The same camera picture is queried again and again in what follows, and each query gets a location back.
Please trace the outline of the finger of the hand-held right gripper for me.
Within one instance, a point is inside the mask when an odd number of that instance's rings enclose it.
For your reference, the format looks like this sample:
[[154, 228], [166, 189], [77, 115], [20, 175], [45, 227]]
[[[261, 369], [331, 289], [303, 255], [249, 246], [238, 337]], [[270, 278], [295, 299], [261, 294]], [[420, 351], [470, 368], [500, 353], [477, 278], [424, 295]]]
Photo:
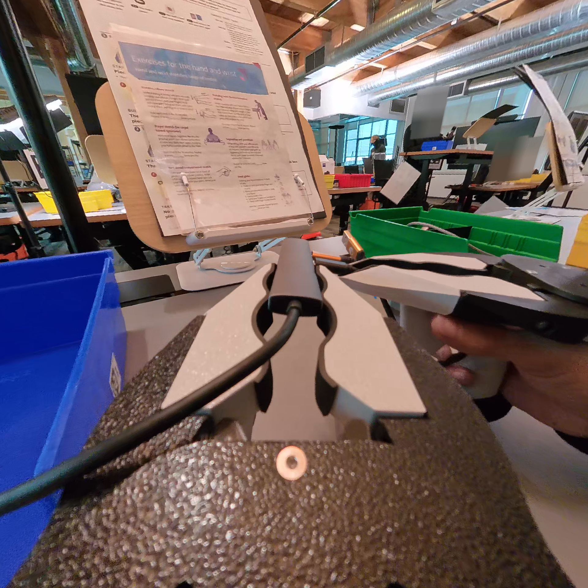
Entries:
[[523, 286], [481, 275], [451, 276], [375, 266], [342, 276], [341, 280], [358, 292], [441, 315], [451, 314], [467, 293], [499, 296], [508, 303], [545, 301]]
[[348, 276], [378, 267], [409, 271], [423, 270], [447, 276], [489, 275], [489, 264], [475, 256], [427, 253], [373, 256], [349, 263], [345, 268], [339, 268], [337, 275]]

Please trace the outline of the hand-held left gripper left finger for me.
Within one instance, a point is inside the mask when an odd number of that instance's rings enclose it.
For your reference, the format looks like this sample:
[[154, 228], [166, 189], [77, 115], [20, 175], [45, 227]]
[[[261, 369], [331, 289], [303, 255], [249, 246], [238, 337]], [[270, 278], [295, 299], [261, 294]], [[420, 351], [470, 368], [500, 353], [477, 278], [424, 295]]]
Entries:
[[[206, 313], [161, 404], [162, 409], [261, 349], [266, 342], [264, 335], [273, 323], [268, 296], [275, 268], [275, 265], [264, 266]], [[217, 431], [238, 423], [241, 437], [249, 440], [256, 416], [267, 411], [272, 393], [272, 370], [267, 362], [197, 414], [211, 417]]]

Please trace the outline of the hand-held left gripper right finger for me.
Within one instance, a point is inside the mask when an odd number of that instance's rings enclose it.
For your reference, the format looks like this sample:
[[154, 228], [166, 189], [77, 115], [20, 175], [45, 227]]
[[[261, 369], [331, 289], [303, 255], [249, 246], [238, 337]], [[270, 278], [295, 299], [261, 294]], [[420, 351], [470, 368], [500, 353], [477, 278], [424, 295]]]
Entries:
[[386, 437], [382, 420], [424, 419], [425, 407], [383, 316], [339, 276], [316, 269], [323, 306], [315, 399], [336, 437]]

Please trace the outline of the green plastic bin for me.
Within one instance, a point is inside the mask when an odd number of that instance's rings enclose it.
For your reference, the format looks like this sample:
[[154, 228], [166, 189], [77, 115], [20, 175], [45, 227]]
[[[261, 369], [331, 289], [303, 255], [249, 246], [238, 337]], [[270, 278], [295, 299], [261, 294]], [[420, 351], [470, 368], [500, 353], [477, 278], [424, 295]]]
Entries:
[[482, 252], [557, 262], [563, 237], [556, 224], [421, 207], [353, 211], [348, 229], [368, 258]]

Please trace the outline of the black usb hub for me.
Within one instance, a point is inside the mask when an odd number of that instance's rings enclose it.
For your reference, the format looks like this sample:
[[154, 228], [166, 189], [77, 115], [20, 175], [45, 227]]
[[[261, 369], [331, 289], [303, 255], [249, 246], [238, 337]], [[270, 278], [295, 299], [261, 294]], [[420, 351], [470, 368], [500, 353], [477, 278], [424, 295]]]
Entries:
[[315, 316], [322, 306], [322, 294], [315, 264], [307, 242], [285, 239], [274, 270], [268, 302], [269, 311], [286, 316], [283, 326], [248, 357], [219, 374], [186, 397], [120, 434], [65, 460], [52, 469], [1, 493], [1, 515], [53, 494], [76, 478], [88, 474], [135, 449], [152, 437], [201, 410], [220, 395], [264, 366], [282, 349], [301, 316]]

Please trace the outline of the blue plastic bin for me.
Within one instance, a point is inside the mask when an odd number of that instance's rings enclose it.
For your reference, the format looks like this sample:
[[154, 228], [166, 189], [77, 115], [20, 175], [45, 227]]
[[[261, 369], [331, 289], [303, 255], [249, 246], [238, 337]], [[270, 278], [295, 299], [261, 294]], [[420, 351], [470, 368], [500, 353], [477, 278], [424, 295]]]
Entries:
[[1, 264], [1, 493], [76, 456], [120, 393], [110, 252]]

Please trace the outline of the person's right hand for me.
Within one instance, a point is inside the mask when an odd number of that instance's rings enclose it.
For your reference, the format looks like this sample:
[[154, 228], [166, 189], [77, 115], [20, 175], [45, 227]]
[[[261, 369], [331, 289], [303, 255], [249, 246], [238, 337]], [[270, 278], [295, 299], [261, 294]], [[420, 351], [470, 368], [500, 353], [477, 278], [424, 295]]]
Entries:
[[587, 342], [553, 342], [523, 330], [477, 325], [435, 315], [432, 333], [467, 356], [507, 362], [501, 393], [520, 409], [562, 435], [587, 438]]

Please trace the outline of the yellow plastic bin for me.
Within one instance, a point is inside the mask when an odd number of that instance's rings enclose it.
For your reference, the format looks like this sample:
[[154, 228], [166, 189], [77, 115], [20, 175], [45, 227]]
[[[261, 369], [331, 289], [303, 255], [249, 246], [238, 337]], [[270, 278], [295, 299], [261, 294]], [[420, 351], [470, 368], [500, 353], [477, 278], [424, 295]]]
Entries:
[[579, 224], [566, 264], [587, 269], [587, 224]]

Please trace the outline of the grey square board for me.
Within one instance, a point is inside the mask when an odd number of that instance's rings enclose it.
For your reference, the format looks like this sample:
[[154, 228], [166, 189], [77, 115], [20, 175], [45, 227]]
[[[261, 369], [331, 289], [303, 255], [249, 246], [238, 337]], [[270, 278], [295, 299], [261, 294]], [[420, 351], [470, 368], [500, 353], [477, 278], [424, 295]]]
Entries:
[[382, 187], [380, 196], [386, 201], [399, 205], [402, 199], [419, 180], [420, 174], [421, 172], [410, 163], [407, 161], [402, 162]]

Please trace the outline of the standing desk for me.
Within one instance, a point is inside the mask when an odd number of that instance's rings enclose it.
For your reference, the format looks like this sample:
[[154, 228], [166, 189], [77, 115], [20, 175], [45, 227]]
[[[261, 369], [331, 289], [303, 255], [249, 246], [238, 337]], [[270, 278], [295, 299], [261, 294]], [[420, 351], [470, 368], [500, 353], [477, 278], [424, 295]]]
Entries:
[[416, 184], [416, 202], [423, 206], [426, 201], [426, 187], [429, 178], [429, 164], [433, 160], [447, 160], [452, 164], [466, 167], [466, 175], [458, 189], [458, 210], [468, 212], [473, 196], [469, 187], [472, 183], [474, 166], [478, 164], [489, 164], [493, 158], [493, 151], [472, 150], [472, 149], [445, 149], [436, 151], [415, 151], [401, 152], [400, 157], [409, 160], [423, 161], [422, 169]]

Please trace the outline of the curved document stand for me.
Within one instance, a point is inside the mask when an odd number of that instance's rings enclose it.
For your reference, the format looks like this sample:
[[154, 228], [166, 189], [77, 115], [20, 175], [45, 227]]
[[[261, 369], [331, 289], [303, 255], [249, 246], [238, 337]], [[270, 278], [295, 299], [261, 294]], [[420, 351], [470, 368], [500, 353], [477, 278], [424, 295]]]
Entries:
[[[545, 137], [548, 142], [553, 186], [522, 207], [522, 210], [528, 211], [543, 208], [558, 195], [571, 193], [581, 187], [584, 184], [583, 164], [580, 163], [575, 132], [546, 80], [528, 65], [518, 65], [514, 67], [514, 71], [539, 98], [549, 115]], [[530, 137], [509, 140], [500, 152], [506, 157], [507, 171], [530, 172], [531, 155], [537, 155], [540, 144], [541, 139], [537, 141]]]

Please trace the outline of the tilted wooden board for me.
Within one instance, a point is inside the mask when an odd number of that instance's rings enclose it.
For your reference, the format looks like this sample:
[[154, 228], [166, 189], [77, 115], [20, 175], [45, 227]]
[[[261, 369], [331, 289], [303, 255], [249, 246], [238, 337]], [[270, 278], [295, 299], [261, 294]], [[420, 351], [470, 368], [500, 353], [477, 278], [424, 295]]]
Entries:
[[467, 141], [477, 141], [485, 132], [487, 132], [496, 121], [504, 114], [516, 109], [515, 105], [503, 105], [483, 114], [463, 133], [463, 138]]

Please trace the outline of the small yellow bin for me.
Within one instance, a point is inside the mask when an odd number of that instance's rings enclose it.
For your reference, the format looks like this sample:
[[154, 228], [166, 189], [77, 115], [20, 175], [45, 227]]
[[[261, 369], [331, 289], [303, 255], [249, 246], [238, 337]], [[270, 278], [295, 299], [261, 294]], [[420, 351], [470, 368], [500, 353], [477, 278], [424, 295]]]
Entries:
[[85, 190], [79, 192], [78, 197], [86, 214], [109, 210], [114, 205], [110, 189]]

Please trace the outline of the plain wooden board stand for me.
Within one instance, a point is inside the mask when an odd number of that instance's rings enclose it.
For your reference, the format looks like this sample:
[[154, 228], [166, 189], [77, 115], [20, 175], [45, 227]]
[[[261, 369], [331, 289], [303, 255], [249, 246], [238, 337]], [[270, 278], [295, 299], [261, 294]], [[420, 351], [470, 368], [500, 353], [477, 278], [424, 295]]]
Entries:
[[104, 183], [117, 186], [118, 180], [114, 172], [103, 135], [88, 135], [85, 148], [90, 157], [96, 176]]

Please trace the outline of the black tripod pole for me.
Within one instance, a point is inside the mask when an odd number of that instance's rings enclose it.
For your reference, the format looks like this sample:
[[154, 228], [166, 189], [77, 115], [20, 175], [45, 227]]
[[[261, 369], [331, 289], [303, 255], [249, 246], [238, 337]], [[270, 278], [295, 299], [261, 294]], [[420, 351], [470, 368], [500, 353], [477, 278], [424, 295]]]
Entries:
[[97, 242], [91, 235], [77, 186], [66, 163], [9, 1], [1, 1], [1, 69], [48, 189], [55, 198], [70, 252], [80, 254], [97, 251]]

